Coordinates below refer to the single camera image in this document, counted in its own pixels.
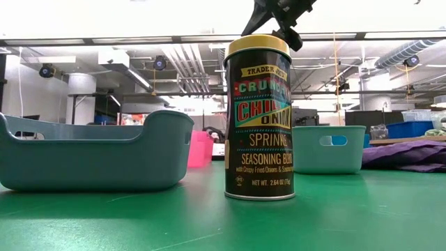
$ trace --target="purple fabric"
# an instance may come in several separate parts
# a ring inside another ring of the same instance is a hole
[[[362,168],[446,172],[446,143],[420,140],[364,149]]]

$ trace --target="teal plastic basket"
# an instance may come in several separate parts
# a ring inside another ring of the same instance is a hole
[[[355,174],[361,169],[365,126],[293,128],[294,171],[301,174]],[[344,145],[332,138],[345,137]]]
[[[156,111],[141,126],[65,125],[0,114],[0,183],[21,191],[162,190],[186,173],[194,122]],[[16,132],[38,132],[25,140]]]

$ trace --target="pink container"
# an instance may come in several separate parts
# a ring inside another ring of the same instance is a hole
[[[188,168],[205,167],[212,161],[213,138],[207,132],[192,131]]]

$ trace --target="green table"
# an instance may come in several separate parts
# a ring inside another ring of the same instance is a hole
[[[0,250],[444,250],[446,176],[295,175],[297,197],[224,196],[224,165],[148,194],[0,193]]]

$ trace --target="basket handle hole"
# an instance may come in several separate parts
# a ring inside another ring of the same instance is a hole
[[[45,136],[39,132],[15,132],[14,136],[27,139],[27,140],[36,140],[36,139],[45,139]]]
[[[190,144],[190,137],[192,136],[192,133],[190,133],[190,132],[187,132],[185,135],[184,135],[184,144]]]
[[[347,137],[343,135],[322,136],[319,139],[322,146],[345,146],[347,145]]]

